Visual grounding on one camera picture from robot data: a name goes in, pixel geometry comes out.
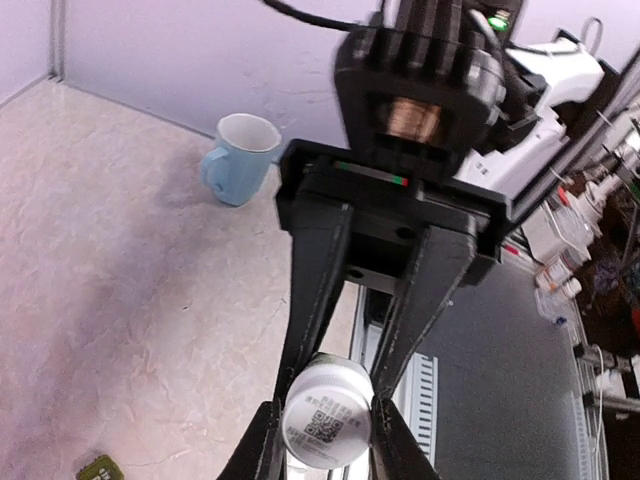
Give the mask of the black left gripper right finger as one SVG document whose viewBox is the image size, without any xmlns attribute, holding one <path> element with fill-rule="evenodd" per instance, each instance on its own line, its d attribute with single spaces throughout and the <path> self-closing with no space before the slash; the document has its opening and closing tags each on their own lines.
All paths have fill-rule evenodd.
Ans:
<svg viewBox="0 0 640 480">
<path fill-rule="evenodd" d="M 370 477 L 377 480 L 440 480 L 391 399 L 372 402 Z"/>
</svg>

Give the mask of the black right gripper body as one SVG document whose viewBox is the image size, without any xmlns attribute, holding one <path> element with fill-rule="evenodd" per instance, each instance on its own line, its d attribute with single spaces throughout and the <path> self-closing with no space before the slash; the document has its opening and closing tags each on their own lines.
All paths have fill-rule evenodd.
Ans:
<svg viewBox="0 0 640 480">
<path fill-rule="evenodd" d="M 458 287 L 482 282 L 513 226 L 511 202 L 458 174 L 470 155 L 514 142 L 516 72 L 505 45 L 515 3 L 403 1 L 392 25 L 382 11 L 351 23 L 281 1 L 275 8 L 343 33 L 333 80 L 348 141 L 287 145 L 276 195 L 281 228 L 289 233 L 299 200 L 351 205 L 344 284 L 390 295 L 424 230 L 473 229 L 475 257 Z"/>
</svg>

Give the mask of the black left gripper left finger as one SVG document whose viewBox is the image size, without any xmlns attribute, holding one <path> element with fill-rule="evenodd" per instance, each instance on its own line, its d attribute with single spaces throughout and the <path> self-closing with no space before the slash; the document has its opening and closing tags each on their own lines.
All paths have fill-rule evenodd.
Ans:
<svg viewBox="0 0 640 480">
<path fill-rule="evenodd" d="M 219 480 L 276 480 L 286 478 L 279 399 L 260 404 Z"/>
</svg>

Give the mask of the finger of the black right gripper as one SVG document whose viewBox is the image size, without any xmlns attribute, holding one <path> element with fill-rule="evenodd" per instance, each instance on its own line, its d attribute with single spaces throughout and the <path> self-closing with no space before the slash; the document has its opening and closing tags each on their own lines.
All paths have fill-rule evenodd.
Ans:
<svg viewBox="0 0 640 480">
<path fill-rule="evenodd" d="M 375 395 L 390 398 L 406 366 L 459 286 L 476 253 L 473 229 L 421 233 L 394 295 L 371 369 Z"/>
<path fill-rule="evenodd" d="M 290 313 L 275 386 L 283 400 L 319 350 L 345 282 L 354 210 L 329 200 L 299 200 L 292 237 Z"/>
</svg>

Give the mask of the green pill organizer box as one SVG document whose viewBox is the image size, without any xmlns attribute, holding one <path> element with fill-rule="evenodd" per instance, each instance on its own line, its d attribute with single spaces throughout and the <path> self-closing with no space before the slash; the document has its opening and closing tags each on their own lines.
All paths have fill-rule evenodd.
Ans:
<svg viewBox="0 0 640 480">
<path fill-rule="evenodd" d="M 124 480 L 120 467 L 108 456 L 100 455 L 81 468 L 75 475 L 76 480 Z"/>
</svg>

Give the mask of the small white bottle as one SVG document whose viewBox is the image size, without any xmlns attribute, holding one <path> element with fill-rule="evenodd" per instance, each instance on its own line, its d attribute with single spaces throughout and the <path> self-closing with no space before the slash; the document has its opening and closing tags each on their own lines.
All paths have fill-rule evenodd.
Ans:
<svg viewBox="0 0 640 480">
<path fill-rule="evenodd" d="M 286 396 L 281 430 L 288 452 L 320 470 L 360 459 L 370 446 L 373 396 L 361 364 L 327 353 L 314 355 Z"/>
</svg>

